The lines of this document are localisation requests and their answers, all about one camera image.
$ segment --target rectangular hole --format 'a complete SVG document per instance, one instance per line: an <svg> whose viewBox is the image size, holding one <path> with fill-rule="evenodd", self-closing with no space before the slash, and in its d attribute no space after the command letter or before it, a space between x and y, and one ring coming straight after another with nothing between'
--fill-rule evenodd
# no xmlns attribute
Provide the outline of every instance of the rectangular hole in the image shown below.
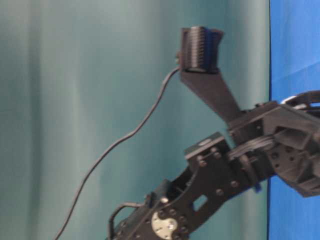
<svg viewBox="0 0 320 240"><path fill-rule="evenodd" d="M201 195L193 202L193 210L198 211L207 201L207 197L205 195Z"/></svg>

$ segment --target robotic arm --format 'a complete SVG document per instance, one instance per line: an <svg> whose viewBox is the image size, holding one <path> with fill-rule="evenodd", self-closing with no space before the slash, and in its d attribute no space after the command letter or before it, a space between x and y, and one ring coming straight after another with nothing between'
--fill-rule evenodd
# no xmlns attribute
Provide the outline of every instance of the robotic arm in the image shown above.
<svg viewBox="0 0 320 240"><path fill-rule="evenodd" d="M241 111L217 68L223 33L184 28L178 54L181 81L227 124L230 149L216 132L185 150L188 166L164 180L144 203L124 203L109 220L109 240L186 240L224 202L278 175L304 197L320 194L320 91ZM198 198L205 202L197 207ZM136 208L114 228L125 208Z"/></svg>

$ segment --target wire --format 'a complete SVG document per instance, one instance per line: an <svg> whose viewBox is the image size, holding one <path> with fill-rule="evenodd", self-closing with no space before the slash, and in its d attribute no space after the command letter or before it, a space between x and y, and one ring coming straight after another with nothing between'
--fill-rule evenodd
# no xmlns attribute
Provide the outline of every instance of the wire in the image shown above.
<svg viewBox="0 0 320 240"><path fill-rule="evenodd" d="M112 149L114 149L116 146L118 146L120 143L124 142L125 140L131 138L133 135L135 135L142 127L143 125L146 123L146 121L150 118L151 114L154 112L154 110L156 109L156 107L158 106L164 91L167 87L167 84L170 80L170 78L179 70L179 67L176 67L175 69L173 69L170 73L167 74L167 76L164 78L161 88L160 88L160 92L157 96L157 99L155 101L155 103L152 105L151 109L149 110L149 112L145 115L144 119L142 120L142 122L131 132L129 132L127 135L123 136L122 138L119 138L117 141L115 141L114 143L112 143L105 151L104 153L96 160L96 162L92 165L92 167L90 168L90 170L87 172L87 174L85 175L85 177L83 178L80 187L78 188L78 190L76 191L76 194L74 196L74 199L72 201L72 205L70 210L68 211L67 217L64 220L64 223L62 225L62 227L60 228L60 230L57 232L57 234L54 237L54 240L58 240L60 238L60 236L62 235L62 233L64 232L71 216L72 213L75 209L75 206L77 204L77 201L79 199L80 193L82 192L88 178L90 177L91 173L96 169L96 167L101 163L101 161L105 158L105 156L111 152Z"/></svg>
<svg viewBox="0 0 320 240"><path fill-rule="evenodd" d="M118 206L114 212L111 214L110 218L109 218L109 225L108 225L108 231L109 231L109 240L112 240L115 236L115 229L114 229L114 220L115 217L118 215L118 213L124 209L124 208L140 208L144 206L144 203L136 203L136 202L125 202L123 204L121 204L120 206Z"/></svg>

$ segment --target blue curtain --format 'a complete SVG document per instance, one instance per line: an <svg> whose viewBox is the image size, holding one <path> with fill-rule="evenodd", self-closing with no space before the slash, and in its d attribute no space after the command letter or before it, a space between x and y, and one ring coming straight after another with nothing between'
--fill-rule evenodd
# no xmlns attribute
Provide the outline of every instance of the blue curtain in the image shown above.
<svg viewBox="0 0 320 240"><path fill-rule="evenodd" d="M271 98L320 89L320 1L271 0ZM320 239L320 196L303 198L270 181L269 240Z"/></svg>

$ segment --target teal backdrop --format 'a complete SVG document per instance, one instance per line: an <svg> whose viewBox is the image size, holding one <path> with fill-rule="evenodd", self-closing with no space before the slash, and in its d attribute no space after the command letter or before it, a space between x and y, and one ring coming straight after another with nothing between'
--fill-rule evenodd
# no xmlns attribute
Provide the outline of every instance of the teal backdrop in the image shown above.
<svg viewBox="0 0 320 240"><path fill-rule="evenodd" d="M0 1L0 239L54 237L88 168L154 103L180 28L198 25L225 32L219 66L239 105L267 101L268 1ZM175 76L141 132L91 176L61 239L103 240L115 207L174 179L183 150L225 127ZM191 235L266 237L266 183Z"/></svg>

